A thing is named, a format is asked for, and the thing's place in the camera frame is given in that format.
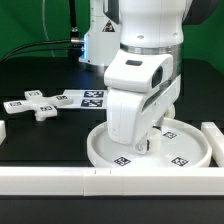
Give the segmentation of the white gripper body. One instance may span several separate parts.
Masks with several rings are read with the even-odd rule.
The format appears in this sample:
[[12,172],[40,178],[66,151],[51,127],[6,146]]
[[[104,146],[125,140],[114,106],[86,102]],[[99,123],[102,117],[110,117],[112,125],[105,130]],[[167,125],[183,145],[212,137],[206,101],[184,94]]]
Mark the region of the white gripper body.
[[135,145],[167,112],[180,93],[181,77],[148,93],[111,88],[107,97],[107,128],[111,140]]

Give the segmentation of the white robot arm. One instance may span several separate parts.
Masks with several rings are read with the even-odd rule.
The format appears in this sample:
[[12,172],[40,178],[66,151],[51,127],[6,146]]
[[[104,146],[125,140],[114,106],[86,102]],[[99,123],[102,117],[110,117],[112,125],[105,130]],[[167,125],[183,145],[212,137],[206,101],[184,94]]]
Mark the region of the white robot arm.
[[89,154],[160,147],[180,93],[182,26],[203,23],[220,1],[90,0],[80,62],[104,73],[108,95],[107,121],[89,134]]

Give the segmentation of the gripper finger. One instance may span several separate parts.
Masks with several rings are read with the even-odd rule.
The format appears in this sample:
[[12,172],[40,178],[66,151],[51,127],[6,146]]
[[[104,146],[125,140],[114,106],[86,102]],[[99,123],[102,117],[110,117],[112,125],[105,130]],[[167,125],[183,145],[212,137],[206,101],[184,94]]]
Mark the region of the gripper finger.
[[149,152],[152,145],[152,134],[147,133],[136,145],[135,150],[140,154]]
[[160,130],[161,131],[161,129],[162,129],[162,125],[163,125],[163,122],[164,122],[164,117],[165,117],[166,115],[164,114],[155,124],[154,124],[154,126],[153,126],[153,128],[156,128],[156,129],[158,129],[158,130]]

